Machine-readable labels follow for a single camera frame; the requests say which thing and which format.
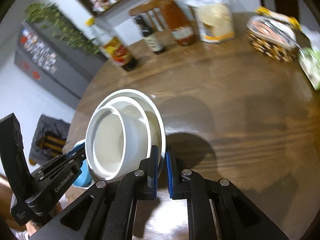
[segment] red sauce bottle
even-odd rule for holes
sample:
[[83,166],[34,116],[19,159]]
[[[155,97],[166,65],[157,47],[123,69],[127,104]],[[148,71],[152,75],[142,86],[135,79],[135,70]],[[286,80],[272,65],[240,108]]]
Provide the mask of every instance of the red sauce bottle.
[[188,46],[195,42],[193,27],[174,0],[159,0],[159,8],[176,43]]

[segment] hanging vine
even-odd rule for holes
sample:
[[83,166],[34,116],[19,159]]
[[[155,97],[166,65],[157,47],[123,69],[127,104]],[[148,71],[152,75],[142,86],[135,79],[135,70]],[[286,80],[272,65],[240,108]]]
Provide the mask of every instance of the hanging vine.
[[73,24],[58,10],[55,4],[35,3],[31,4],[25,12],[27,21],[32,23],[44,23],[41,27],[48,28],[49,25],[58,27],[61,33],[52,35],[60,40],[66,41],[72,48],[81,48],[89,53],[98,53],[99,46],[92,42],[95,39],[88,40],[82,31],[79,31]]

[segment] refrigerator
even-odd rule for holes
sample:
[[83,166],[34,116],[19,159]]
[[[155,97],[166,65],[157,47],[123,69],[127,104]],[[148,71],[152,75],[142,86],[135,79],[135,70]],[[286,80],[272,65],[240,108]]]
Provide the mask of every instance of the refrigerator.
[[102,53],[74,49],[52,36],[55,26],[24,21],[20,26],[15,64],[62,102],[76,109],[86,88],[107,61]]

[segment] table top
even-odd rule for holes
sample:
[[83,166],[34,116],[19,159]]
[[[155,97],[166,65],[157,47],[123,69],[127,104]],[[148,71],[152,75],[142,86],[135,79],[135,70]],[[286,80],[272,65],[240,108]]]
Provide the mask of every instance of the table top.
[[[320,94],[297,61],[279,63],[246,39],[251,13],[234,14],[236,38],[180,47],[157,33],[167,51],[139,41],[129,49],[139,67],[129,73],[107,62],[87,88],[65,150],[85,138],[98,104],[124,88],[158,107],[167,143],[204,178],[227,178],[290,239],[300,239],[320,209]],[[71,187],[73,200],[83,190]],[[133,239],[188,239],[187,202],[170,200],[165,169],[157,201],[138,203]]]

